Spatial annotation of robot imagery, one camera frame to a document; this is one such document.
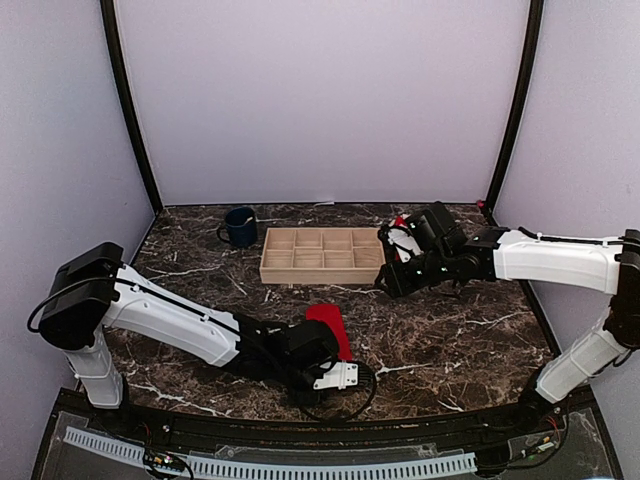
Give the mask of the plain red sock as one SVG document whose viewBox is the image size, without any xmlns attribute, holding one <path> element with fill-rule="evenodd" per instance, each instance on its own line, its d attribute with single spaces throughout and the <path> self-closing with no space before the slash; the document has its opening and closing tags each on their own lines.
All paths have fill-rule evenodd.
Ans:
<svg viewBox="0 0 640 480">
<path fill-rule="evenodd" d="M 334 304 L 315 304 L 310 306 L 306 312 L 307 320 L 318 321 L 326 324 L 332 331 L 338 346 L 338 358 L 341 361 L 352 361 L 353 354 L 350 342 L 345 329 L 340 308 Z"/>
</svg>

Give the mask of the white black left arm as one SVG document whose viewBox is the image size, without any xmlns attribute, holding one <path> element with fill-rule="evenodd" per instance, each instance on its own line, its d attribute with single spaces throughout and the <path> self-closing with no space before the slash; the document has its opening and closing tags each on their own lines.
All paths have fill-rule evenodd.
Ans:
<svg viewBox="0 0 640 480">
<path fill-rule="evenodd" d="M 318 320 L 290 326 L 201 306 L 144 278 L 122 254 L 105 242 L 62 265 L 27 320 L 29 332 L 64 352 L 89 402 L 120 436 L 134 435 L 141 415 L 124 400 L 106 328 L 168 344 L 235 376 L 277 382 L 302 406 L 325 390 L 358 385 L 360 368 L 341 359 L 333 326 Z"/>
</svg>

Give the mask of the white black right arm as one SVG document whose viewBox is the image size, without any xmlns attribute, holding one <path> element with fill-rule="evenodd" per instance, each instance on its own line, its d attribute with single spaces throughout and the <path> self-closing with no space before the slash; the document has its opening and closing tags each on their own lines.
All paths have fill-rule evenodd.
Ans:
<svg viewBox="0 0 640 480">
<path fill-rule="evenodd" d="M 521 434 L 534 432 L 549 406 L 639 348 L 639 233 L 571 238 L 523 227 L 490 226 L 467 236 L 441 202 L 383 225 L 378 238 L 393 252 L 377 285 L 401 298 L 445 282 L 537 281 L 586 288 L 610 295 L 595 326 L 544 366 L 510 413 Z"/>
</svg>

